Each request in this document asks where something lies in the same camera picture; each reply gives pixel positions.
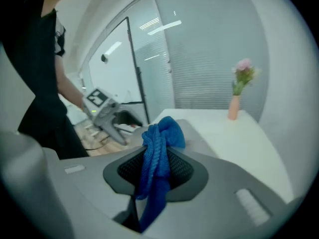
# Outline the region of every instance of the white desk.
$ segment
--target white desk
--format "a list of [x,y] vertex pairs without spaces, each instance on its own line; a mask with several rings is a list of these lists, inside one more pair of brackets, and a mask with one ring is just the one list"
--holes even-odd
[[294,199],[285,166],[256,121],[240,111],[235,121],[228,110],[166,109],[153,123],[171,116],[187,120],[218,158],[235,163],[276,192],[286,203]]

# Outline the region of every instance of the blue towel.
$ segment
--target blue towel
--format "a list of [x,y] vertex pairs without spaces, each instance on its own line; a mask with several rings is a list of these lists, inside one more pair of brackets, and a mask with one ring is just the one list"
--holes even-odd
[[164,209],[165,195],[170,191],[170,168],[166,146],[185,148],[185,139],[181,128],[171,117],[165,117],[158,124],[150,125],[149,130],[142,134],[142,138],[143,145],[148,148],[144,153],[136,199],[142,200],[148,196],[140,219],[141,232],[144,232]]

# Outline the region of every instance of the security camera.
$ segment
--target security camera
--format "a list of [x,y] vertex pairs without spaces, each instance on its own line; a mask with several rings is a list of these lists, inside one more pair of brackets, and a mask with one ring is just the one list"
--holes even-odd
[[107,62],[109,61],[107,55],[103,54],[103,55],[101,56],[101,61],[102,61],[104,64],[107,64]]

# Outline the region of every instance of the ceiling light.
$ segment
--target ceiling light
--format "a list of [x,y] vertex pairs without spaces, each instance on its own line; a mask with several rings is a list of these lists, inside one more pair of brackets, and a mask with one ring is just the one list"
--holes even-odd
[[173,27],[173,26],[178,26],[178,25],[181,25],[181,21],[180,20],[172,22],[172,23],[167,24],[165,26],[160,26],[157,29],[155,29],[154,31],[149,32],[148,35],[153,35],[153,34],[156,34],[157,32],[160,32],[160,31],[163,31],[163,30],[165,30],[167,28],[170,28],[170,27]]
[[105,55],[110,56],[113,51],[115,51],[118,47],[121,46],[121,44],[122,44],[121,42],[116,42],[116,43],[114,43],[114,44],[111,46],[111,48],[109,48],[108,51],[105,52]]
[[156,58],[156,57],[158,57],[159,55],[156,55],[156,56],[154,56],[154,57],[150,57],[150,58],[147,58],[147,59],[144,59],[144,61],[148,61],[148,60],[150,60],[150,59],[152,59],[152,58]]
[[145,29],[145,28],[147,28],[147,27],[149,27],[149,26],[151,26],[153,24],[158,23],[159,21],[160,21],[159,18],[152,19],[151,21],[147,22],[146,24],[140,26],[140,29],[143,30],[143,29]]

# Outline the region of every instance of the flower vase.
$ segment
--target flower vase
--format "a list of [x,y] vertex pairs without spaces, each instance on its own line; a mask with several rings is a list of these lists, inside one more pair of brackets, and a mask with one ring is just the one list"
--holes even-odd
[[240,110],[240,96],[233,96],[228,109],[228,118],[236,120]]

